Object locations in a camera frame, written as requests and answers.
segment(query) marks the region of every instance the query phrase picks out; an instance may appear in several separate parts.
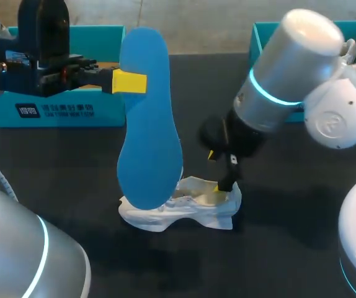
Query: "shoe insole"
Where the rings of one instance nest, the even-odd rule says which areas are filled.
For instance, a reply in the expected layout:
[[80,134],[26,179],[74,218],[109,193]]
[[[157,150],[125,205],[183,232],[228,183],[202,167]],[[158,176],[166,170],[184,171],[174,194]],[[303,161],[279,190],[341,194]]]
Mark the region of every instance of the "shoe insole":
[[127,132],[118,181],[131,205],[154,209],[173,195],[183,164],[172,116],[168,50],[161,35],[153,29],[133,29],[123,40],[120,67],[146,75],[148,82],[146,94],[123,94]]

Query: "white shoe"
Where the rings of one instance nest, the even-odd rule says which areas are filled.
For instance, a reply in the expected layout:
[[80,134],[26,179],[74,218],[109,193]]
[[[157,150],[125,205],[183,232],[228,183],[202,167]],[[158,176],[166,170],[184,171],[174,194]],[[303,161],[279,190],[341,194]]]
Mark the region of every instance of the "white shoe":
[[157,209],[137,209],[122,197],[118,211],[130,225],[151,232],[162,232],[184,218],[208,228],[231,230],[232,216],[241,204],[240,188],[235,183],[231,192],[213,192],[216,186],[217,182],[188,177],[179,182],[174,197]]

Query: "black work surface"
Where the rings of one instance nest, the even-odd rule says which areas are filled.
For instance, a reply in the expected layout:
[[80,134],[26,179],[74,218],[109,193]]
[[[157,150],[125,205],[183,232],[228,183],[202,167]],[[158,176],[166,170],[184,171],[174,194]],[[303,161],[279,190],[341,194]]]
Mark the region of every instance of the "black work surface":
[[[171,57],[184,176],[222,174],[207,161],[197,128],[231,107],[245,74],[245,55]],[[90,298],[351,297],[339,267],[337,219],[356,183],[356,147],[328,150],[303,124],[287,124],[244,162],[233,231],[181,220],[150,233],[117,211],[124,136],[124,129],[0,130],[0,169],[21,203],[87,251]]]

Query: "teal crate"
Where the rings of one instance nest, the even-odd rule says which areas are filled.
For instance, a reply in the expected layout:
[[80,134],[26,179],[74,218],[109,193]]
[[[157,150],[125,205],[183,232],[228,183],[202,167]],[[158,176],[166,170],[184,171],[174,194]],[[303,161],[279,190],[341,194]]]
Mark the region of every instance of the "teal crate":
[[[17,35],[16,27],[9,30]],[[118,63],[124,36],[124,26],[72,26],[70,51],[99,62]],[[27,117],[27,113],[35,113],[36,117]],[[106,94],[100,89],[77,89],[47,98],[9,92],[0,96],[0,127],[121,127],[124,124],[121,94]]]
[[[344,34],[345,40],[350,38],[356,41],[356,20],[337,20],[334,23]],[[252,67],[267,42],[278,27],[278,22],[256,22],[252,26],[252,34],[249,48],[249,66]],[[296,112],[288,120],[289,122],[303,121],[303,113]]]

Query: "white logo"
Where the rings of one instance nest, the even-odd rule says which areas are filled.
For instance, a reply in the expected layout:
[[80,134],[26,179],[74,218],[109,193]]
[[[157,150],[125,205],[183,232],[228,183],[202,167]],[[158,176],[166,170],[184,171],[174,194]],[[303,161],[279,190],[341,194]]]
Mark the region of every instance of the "white logo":
[[340,138],[346,130],[345,120],[335,112],[325,112],[316,120],[316,127],[328,138]]

